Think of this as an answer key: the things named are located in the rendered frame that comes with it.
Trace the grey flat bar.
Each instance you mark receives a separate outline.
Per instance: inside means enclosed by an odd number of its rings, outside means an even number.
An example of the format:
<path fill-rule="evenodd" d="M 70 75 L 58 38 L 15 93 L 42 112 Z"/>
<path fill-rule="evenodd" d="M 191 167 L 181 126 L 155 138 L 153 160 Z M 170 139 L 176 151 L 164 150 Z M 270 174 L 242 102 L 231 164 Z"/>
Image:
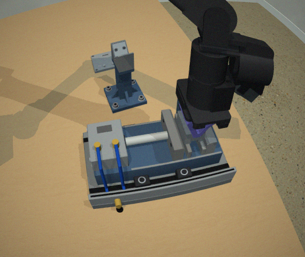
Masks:
<path fill-rule="evenodd" d="M 177 114 L 174 115 L 174 120 L 175 120 L 175 122 L 176 122 L 178 131 L 179 131 L 179 133 L 180 133 L 180 130 L 179 130 L 179 127 L 178 127 L 178 124 L 177 124 Z M 180 133 L 180 136 L 181 136 L 181 133 Z M 184 142 L 183 142 L 182 137 L 181 137 L 181 140 L 182 140 L 182 143 L 183 143 L 183 146 L 184 146 L 184 149 L 185 149 L 185 153 L 186 153 L 187 158 L 191 157 L 191 155 L 192 155 L 192 149 L 191 149 L 191 147 L 190 147 L 190 144 L 185 144 L 185 145 L 184 145 Z"/>
<path fill-rule="evenodd" d="M 197 142 L 197 141 L 196 141 Z M 197 142 L 201 155 L 205 154 L 206 147 L 203 141 Z"/>

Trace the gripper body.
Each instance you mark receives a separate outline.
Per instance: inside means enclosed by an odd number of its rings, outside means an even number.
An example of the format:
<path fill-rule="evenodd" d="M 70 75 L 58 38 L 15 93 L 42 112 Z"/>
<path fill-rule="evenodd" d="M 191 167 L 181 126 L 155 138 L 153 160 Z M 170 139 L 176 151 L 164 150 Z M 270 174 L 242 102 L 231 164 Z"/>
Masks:
<path fill-rule="evenodd" d="M 214 89 L 222 82 L 209 84 L 194 78 L 190 71 L 188 78 L 178 79 L 176 96 L 185 120 L 193 123 L 193 129 L 203 129 L 205 125 L 216 124 L 219 129 L 227 128 L 231 114 L 228 110 L 210 112 Z"/>

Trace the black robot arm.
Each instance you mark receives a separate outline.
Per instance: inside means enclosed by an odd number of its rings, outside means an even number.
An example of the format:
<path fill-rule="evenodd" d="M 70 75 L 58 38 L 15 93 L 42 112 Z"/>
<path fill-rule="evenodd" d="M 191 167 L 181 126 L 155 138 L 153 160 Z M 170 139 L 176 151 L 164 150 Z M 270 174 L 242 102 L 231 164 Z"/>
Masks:
<path fill-rule="evenodd" d="M 210 112 L 230 110 L 234 93 L 253 102 L 271 84 L 274 51 L 266 42 L 234 33 L 237 14 L 226 0 L 169 0 L 197 26 L 189 71 L 216 84 Z M 228 65 L 229 60 L 229 65 Z M 265 85 L 265 86 L 264 86 Z"/>

